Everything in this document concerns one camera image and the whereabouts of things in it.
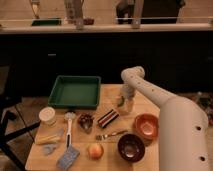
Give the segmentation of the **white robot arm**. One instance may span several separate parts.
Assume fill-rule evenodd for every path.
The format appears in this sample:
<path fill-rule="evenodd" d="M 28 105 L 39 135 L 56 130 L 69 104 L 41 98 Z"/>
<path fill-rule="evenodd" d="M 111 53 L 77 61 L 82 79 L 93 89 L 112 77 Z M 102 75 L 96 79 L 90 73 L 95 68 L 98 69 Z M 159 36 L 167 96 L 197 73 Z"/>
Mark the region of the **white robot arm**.
<path fill-rule="evenodd" d="M 140 92 L 159 109 L 159 171 L 210 171 L 206 143 L 208 117 L 192 100 L 144 79 L 141 66 L 121 72 L 121 94 L 133 99 Z"/>

